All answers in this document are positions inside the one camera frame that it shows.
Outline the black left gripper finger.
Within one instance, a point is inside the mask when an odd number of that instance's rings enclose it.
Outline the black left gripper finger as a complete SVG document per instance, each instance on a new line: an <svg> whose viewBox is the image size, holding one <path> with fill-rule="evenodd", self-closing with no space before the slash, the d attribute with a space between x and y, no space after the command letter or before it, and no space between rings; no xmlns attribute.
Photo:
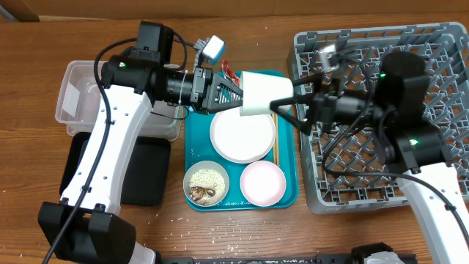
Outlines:
<svg viewBox="0 0 469 264"><path fill-rule="evenodd" d="M214 114L221 111L241 107L243 100L231 100L227 102L221 102L217 98L210 99L205 107L208 114Z"/></svg>
<svg viewBox="0 0 469 264"><path fill-rule="evenodd" d="M215 100L243 99L243 91L232 81L217 73L213 74L211 95Z"/></svg>

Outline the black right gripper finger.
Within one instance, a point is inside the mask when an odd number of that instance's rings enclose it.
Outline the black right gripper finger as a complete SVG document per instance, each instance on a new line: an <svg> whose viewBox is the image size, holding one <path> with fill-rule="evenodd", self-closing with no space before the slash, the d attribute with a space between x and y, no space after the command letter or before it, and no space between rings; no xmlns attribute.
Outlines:
<svg viewBox="0 0 469 264"><path fill-rule="evenodd" d="M312 84L311 91L313 94L316 94L321 89L323 77L323 73L315 73L311 76L306 76L292 81L292 85L296 87L304 84Z"/></svg>
<svg viewBox="0 0 469 264"><path fill-rule="evenodd" d="M291 125L296 127L300 132L304 133L305 135L310 135L311 127L313 123L310 117L307 117L305 120L296 119L292 115L288 114L287 111L281 110L281 107L288 106L288 105L298 105L298 104L311 106L313 101L314 101L314 96L312 94L299 95L295 93L290 98L283 98L283 99L271 101L270 110L276 113L278 116L281 116Z"/></svg>

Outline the wooden chopstick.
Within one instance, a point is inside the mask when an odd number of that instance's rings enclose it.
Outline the wooden chopstick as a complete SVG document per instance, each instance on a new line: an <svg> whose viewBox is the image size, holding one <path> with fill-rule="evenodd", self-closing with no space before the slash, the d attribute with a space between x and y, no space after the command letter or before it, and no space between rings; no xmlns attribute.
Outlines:
<svg viewBox="0 0 469 264"><path fill-rule="evenodd" d="M276 138L275 138L275 143L273 145L273 163L275 165L279 165L279 141L278 141L278 115L273 114L273 121L276 129Z"/></svg>
<svg viewBox="0 0 469 264"><path fill-rule="evenodd" d="M278 131L277 131L277 126L278 126L278 117L277 114L272 114L272 119L274 122L274 142L273 142L273 163L275 165L278 164L278 158L277 158L277 139L278 139Z"/></svg>

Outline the white paper cup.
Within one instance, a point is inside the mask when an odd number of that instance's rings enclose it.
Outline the white paper cup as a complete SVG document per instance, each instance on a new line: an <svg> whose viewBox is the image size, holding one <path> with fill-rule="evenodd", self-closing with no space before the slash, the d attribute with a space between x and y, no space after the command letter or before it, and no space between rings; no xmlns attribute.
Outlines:
<svg viewBox="0 0 469 264"><path fill-rule="evenodd" d="M272 114L270 102L290 98L294 88L289 78L243 71L240 75L243 91L241 116Z"/></svg>

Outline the large pink plate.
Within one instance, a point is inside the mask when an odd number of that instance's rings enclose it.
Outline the large pink plate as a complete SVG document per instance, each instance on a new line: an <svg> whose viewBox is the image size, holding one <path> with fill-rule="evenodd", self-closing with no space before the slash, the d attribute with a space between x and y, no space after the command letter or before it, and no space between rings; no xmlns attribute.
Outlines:
<svg viewBox="0 0 469 264"><path fill-rule="evenodd" d="M265 157L276 139L276 127L269 114L241 116L239 108L222 111L210 124L210 141L228 161L249 164Z"/></svg>

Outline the small pink bowl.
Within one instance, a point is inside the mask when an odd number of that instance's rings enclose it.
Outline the small pink bowl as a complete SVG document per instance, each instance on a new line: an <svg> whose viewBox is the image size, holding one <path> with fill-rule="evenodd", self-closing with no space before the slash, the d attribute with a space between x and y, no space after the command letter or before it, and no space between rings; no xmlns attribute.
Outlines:
<svg viewBox="0 0 469 264"><path fill-rule="evenodd" d="M240 176L240 190L253 205L269 207L278 203L287 189L282 170L269 161L249 164Z"/></svg>

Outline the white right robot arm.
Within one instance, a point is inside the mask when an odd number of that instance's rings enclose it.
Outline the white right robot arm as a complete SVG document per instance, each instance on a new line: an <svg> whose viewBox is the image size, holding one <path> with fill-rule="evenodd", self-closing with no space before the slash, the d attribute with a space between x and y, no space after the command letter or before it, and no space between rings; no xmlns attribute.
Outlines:
<svg viewBox="0 0 469 264"><path fill-rule="evenodd" d="M429 88L424 60L405 51L385 55L377 81L364 78L364 91L341 91L337 79L329 84L322 80L320 73L305 77L303 82L313 86L311 93L274 100L270 109L283 115L286 105L306 105L304 118L287 116L287 121L304 134L310 134L316 122L324 132L344 125L339 141L371 128L374 150L410 203L432 260L466 263L468 209L450 149L440 129L424 118Z"/></svg>

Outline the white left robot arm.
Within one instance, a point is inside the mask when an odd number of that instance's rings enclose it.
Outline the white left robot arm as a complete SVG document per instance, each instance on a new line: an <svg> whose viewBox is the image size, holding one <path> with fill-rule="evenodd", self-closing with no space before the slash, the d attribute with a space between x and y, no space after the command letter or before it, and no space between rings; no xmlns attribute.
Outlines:
<svg viewBox="0 0 469 264"><path fill-rule="evenodd" d="M182 36L160 23L141 22L122 53L93 72L102 100L82 159L57 203L44 202L39 225L49 257L75 263L157 263L160 255L136 240L136 228L119 217L122 187L139 132L154 104L167 102L199 114L233 109L242 90L213 72L226 47L213 36L194 44L193 71L169 67Z"/></svg>

